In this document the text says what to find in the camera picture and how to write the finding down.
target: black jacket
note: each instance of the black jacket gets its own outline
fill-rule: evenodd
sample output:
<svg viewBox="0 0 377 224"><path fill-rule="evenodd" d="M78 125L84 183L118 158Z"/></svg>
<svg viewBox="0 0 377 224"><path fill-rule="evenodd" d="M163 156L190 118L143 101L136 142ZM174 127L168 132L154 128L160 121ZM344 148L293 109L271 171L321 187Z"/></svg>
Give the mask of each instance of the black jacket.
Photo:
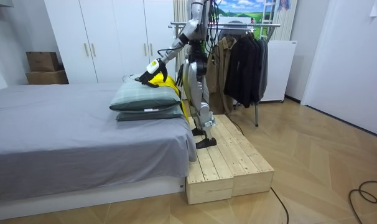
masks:
<svg viewBox="0 0 377 224"><path fill-rule="evenodd" d="M224 92L245 108L251 103L259 103L266 89L265 54L267 55L267 43L254 40L250 35L240 38L231 50Z"/></svg>
<svg viewBox="0 0 377 224"><path fill-rule="evenodd" d="M256 70L258 47L251 37L240 38L231 49L230 66L226 77L224 92L248 108L251 104L253 74Z"/></svg>

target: brown jacket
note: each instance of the brown jacket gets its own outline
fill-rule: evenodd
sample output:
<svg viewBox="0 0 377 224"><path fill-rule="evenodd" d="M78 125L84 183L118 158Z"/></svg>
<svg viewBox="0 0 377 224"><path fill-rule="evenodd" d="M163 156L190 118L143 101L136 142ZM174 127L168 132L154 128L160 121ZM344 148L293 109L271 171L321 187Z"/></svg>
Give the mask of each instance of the brown jacket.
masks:
<svg viewBox="0 0 377 224"><path fill-rule="evenodd" d="M209 89L210 108L214 114L230 113L233 109L233 99L223 92L230 63L231 48L236 43L232 37L224 37L215 46L215 52L210 54L207 63L207 86Z"/></svg>

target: wooden floor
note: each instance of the wooden floor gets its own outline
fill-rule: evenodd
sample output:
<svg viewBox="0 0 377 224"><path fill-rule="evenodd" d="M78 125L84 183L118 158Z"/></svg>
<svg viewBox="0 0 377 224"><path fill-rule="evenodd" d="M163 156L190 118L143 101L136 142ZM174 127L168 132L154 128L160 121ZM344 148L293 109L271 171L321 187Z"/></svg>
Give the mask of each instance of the wooden floor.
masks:
<svg viewBox="0 0 377 224"><path fill-rule="evenodd" d="M290 213L290 223L355 224L347 195L365 180L377 180L377 137L286 100L239 108L231 118L274 168L272 187ZM377 186L366 186L377 196ZM363 223L377 223L377 204L353 201ZM79 208L0 223L286 223L272 192L187 205L185 194Z"/></svg>

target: gray bed sheet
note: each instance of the gray bed sheet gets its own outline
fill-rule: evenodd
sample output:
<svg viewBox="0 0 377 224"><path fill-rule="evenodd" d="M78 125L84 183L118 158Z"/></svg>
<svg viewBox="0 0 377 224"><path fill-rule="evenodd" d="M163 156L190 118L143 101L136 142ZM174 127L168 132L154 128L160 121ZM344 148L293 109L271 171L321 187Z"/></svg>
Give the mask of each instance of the gray bed sheet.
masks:
<svg viewBox="0 0 377 224"><path fill-rule="evenodd" d="M185 177L195 143L184 118L116 122L121 83L0 90L0 201Z"/></svg>

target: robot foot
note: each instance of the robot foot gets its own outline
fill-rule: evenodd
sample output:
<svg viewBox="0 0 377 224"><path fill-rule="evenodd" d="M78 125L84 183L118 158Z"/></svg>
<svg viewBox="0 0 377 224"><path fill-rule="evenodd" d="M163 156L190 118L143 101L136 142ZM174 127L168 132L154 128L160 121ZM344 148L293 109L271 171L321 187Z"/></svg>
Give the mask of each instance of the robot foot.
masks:
<svg viewBox="0 0 377 224"><path fill-rule="evenodd" d="M199 136L199 135L205 134L203 130L199 130L198 128L194 128L193 130L191 130L191 132L193 133L193 136Z"/></svg>
<svg viewBox="0 0 377 224"><path fill-rule="evenodd" d="M205 147L210 147L210 146L216 146L216 139L202 139L201 141L195 143L195 146L197 149L203 149Z"/></svg>

